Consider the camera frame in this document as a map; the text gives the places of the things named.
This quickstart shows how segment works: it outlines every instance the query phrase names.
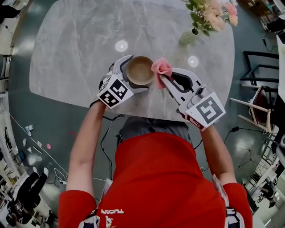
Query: gray tabletop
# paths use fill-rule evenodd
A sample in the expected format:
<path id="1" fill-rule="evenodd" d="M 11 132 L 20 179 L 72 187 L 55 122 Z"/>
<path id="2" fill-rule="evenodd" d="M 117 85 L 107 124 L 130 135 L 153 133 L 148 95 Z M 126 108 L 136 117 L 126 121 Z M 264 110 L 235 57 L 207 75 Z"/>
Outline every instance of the gray tabletop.
<path id="1" fill-rule="evenodd" d="M 165 57 L 173 67 L 193 71 L 225 105 L 234 67 L 232 28 L 227 24 L 195 46 L 180 46 L 190 29 L 189 11 L 181 0 L 58 0 L 47 13 L 37 35 L 30 67 L 32 93 L 89 107 L 109 66 L 125 55 Z M 124 52 L 119 41 L 128 43 Z M 197 67 L 188 59 L 196 56 Z M 112 112 L 184 121 L 169 93 L 150 89 Z"/>

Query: flower vase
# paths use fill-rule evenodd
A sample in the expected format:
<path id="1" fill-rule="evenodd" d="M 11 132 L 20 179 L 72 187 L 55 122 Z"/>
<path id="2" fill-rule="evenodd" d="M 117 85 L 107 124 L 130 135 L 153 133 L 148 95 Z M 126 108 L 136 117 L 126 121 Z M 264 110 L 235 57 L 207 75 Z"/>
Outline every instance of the flower vase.
<path id="1" fill-rule="evenodd" d="M 190 31 L 182 33 L 179 43 L 182 46 L 186 46 L 188 44 L 193 44 L 197 37 L 199 36 L 199 30 L 197 28 L 192 28 Z"/>

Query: forearm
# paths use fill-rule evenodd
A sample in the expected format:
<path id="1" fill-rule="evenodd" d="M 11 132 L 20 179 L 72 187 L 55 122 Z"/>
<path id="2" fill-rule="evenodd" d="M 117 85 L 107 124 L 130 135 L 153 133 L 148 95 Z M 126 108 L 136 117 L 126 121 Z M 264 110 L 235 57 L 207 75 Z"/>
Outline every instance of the forearm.
<path id="1" fill-rule="evenodd" d="M 205 131 L 201 131 L 201 135 L 211 173 L 220 180 L 225 175 L 234 177 L 232 158 L 216 128 L 210 126 Z"/>
<path id="2" fill-rule="evenodd" d="M 102 102 L 96 102 L 81 125 L 70 154 L 67 190 L 82 190 L 93 194 L 92 171 L 95 149 L 105 108 Z"/>

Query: gray floor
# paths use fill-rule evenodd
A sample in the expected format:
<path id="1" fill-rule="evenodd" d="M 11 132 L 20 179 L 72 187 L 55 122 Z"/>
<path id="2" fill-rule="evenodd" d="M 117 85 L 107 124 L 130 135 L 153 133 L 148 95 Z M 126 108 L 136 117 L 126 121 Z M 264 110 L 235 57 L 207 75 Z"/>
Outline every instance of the gray floor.
<path id="1" fill-rule="evenodd" d="M 69 153 L 75 139 L 72 132 L 78 132 L 80 124 L 88 109 L 40 97 L 29 91 L 29 68 L 34 41 L 41 22 L 53 2 L 54 0 L 33 0 L 26 17 L 24 18 L 21 31 L 15 42 L 13 58 L 11 61 L 9 106 L 11 115 L 21 126 L 34 125 L 35 128 L 32 131 L 32 137 L 35 140 L 39 140 L 43 144 L 43 148 L 45 148 L 47 143 L 52 145 L 52 150 L 49 151 L 50 154 L 67 171 Z M 239 24 L 237 27 L 233 28 L 235 39 L 235 68 L 229 97 L 246 101 L 249 97 L 253 96 L 253 92 L 246 88 L 240 88 L 239 77 L 247 70 L 242 51 L 267 52 L 267 50 L 262 41 L 265 32 L 259 20 L 251 16 L 241 7 L 238 7 L 238 16 Z M 255 62 L 266 62 L 267 64 L 272 63 L 278 65 L 278 62 L 276 61 L 264 60 L 261 58 L 253 58 L 252 62 L 253 64 Z M 261 71 L 260 74 L 266 75 L 267 77 L 278 77 L 278 71 L 275 70 Z M 225 138 L 227 133 L 235 126 L 256 129 L 254 126 L 237 117 L 238 113 L 247 115 L 247 107 L 231 103 L 228 100 L 226 111 L 226 117 L 216 124 L 216 127 L 223 138 Z M 105 149 L 112 158 L 113 164 L 116 149 L 115 135 L 123 126 L 125 120 L 126 117 L 122 120 L 115 121 L 106 137 L 106 142 L 108 141 L 108 143 L 105 143 Z M 22 140 L 23 138 L 26 138 L 28 146 L 33 146 L 34 143 L 26 137 L 26 134 L 13 120 L 11 121 L 18 149 L 23 150 L 27 155 L 31 155 L 27 152 L 27 147 L 23 148 Z M 106 131 L 108 124 L 109 121 L 103 120 L 102 133 Z M 199 131 L 191 124 L 189 124 L 189 127 L 192 142 L 194 146 L 196 146 L 201 140 Z M 248 130 L 240 130 L 229 135 L 226 144 L 233 157 L 236 176 L 239 181 L 241 181 L 242 178 L 251 175 L 255 169 L 254 165 L 251 163 L 243 168 L 238 168 L 242 158 L 245 155 L 248 156 L 248 151 L 246 149 L 250 148 L 254 154 L 258 155 L 260 154 L 264 140 L 265 136 L 261 133 Z M 196 150 L 196 154 L 199 165 L 207 168 L 208 164 L 204 155 L 203 145 Z M 53 168 L 56 167 L 59 170 L 60 168 L 48 155 L 42 154 L 41 156 L 43 161 L 41 163 L 36 163 L 35 166 L 37 166 L 39 170 L 43 169 L 44 166 L 48 166 L 50 169 L 50 176 L 47 182 L 52 183 L 55 178 Z M 24 164 L 27 167 L 27 170 L 30 171 L 31 167 L 28 165 L 27 160 Z M 94 177 L 105 179 L 109 176 L 108 170 L 108 160 L 104 156 L 101 148 L 98 147 L 95 157 Z M 210 179 L 210 171 L 207 170 L 204 172 L 204 176 L 207 179 Z M 101 195 L 103 184 L 103 181 L 94 180 L 95 196 L 98 198 Z M 45 191 L 44 199 L 56 212 L 58 195 L 64 191 L 65 186 L 60 184 L 60 188 L 57 188 L 53 184 L 50 184 L 47 189 L 48 191 Z"/>

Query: red shirt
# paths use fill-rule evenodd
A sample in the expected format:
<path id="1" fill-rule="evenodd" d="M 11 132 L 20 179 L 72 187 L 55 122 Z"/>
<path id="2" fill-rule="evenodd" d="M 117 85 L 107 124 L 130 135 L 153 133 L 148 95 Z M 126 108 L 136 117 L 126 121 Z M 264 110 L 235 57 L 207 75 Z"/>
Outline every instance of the red shirt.
<path id="1" fill-rule="evenodd" d="M 167 133 L 150 133 L 122 142 L 115 155 L 114 182 L 98 205 L 100 227 L 221 227 L 226 207 L 214 185 L 203 178 L 193 147 Z M 224 185 L 230 207 L 252 227 L 245 189 Z M 66 191 L 59 198 L 59 228 L 77 228 L 96 208 L 83 191 Z"/>

